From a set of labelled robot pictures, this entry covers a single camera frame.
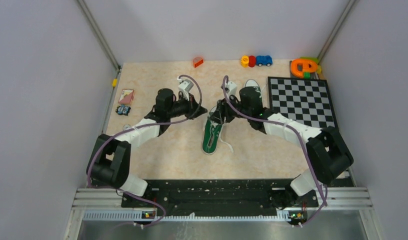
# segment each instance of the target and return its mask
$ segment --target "checkerboard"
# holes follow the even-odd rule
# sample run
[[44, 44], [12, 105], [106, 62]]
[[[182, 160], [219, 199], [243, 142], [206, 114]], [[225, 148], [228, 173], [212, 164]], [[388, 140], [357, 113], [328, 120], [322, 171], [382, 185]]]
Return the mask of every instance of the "checkerboard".
[[325, 80], [268, 77], [270, 108], [286, 118], [315, 128], [336, 127]]

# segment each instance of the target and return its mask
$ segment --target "toy car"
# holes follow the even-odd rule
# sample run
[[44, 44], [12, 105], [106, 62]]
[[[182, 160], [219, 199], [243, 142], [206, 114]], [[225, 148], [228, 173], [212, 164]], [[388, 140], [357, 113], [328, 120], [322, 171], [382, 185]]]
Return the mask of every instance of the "toy car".
[[267, 55], [267, 56], [256, 56], [255, 57], [255, 65], [261, 67], [263, 65], [266, 66], [271, 66], [273, 64], [272, 58]]

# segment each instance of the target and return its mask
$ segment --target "green toy block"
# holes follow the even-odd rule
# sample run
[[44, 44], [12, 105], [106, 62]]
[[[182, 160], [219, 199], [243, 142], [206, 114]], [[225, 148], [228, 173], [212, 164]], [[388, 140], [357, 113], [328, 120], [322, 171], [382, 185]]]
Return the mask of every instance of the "green toy block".
[[310, 78], [310, 72], [304, 72], [304, 78], [309, 79]]
[[302, 56], [300, 57], [300, 59], [308, 59], [308, 60], [312, 60], [313, 62], [319, 64], [319, 59], [317, 57], [311, 57], [311, 56]]

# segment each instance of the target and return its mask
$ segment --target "wall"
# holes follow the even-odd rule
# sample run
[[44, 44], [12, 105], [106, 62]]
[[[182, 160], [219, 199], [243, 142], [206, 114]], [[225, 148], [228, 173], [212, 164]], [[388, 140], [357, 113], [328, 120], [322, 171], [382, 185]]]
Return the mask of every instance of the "wall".
[[86, 0], [123, 62], [319, 54], [347, 0]]
[[0, 240], [61, 239], [115, 72], [73, 0], [0, 0]]
[[408, 239], [408, 0], [360, 1], [322, 67], [357, 182], [387, 239]]

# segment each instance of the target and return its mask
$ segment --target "metal pole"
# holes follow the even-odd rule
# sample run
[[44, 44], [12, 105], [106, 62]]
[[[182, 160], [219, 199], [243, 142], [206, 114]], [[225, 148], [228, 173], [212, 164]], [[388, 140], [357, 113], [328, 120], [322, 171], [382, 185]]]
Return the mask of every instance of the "metal pole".
[[351, 12], [354, 5], [358, 2], [358, 0], [349, 0], [347, 6], [345, 6], [344, 11], [342, 12], [341, 16], [339, 17], [338, 21], [336, 22], [335, 26], [332, 29], [329, 37], [327, 38], [326, 42], [324, 43], [322, 50], [320, 51], [317, 59], [319, 63], [322, 62], [323, 58], [325, 57], [326, 53], [328, 52], [329, 47], [331, 46], [332, 42], [334, 41], [335, 37], [337, 36], [338, 32], [340, 31], [341, 26], [344, 24], [346, 18], [348, 17], [349, 13]]
[[120, 65], [116, 60], [113, 52], [109, 44], [107, 43], [106, 39], [104, 38], [103, 33], [101, 32], [100, 28], [98, 27], [97, 22], [92, 16], [91, 11], [89, 10], [86, 2], [84, 0], [75, 0], [77, 5], [79, 6], [80, 10], [82, 11], [84, 17], [86, 18], [87, 23], [89, 24], [90, 29], [92, 30], [93, 34], [95, 35], [96, 39], [98, 40], [99, 45], [101, 46], [102, 50], [104, 51], [105, 55], [107, 56], [108, 60], [111, 62], [113, 67], [115, 68], [116, 72], [120, 70]]

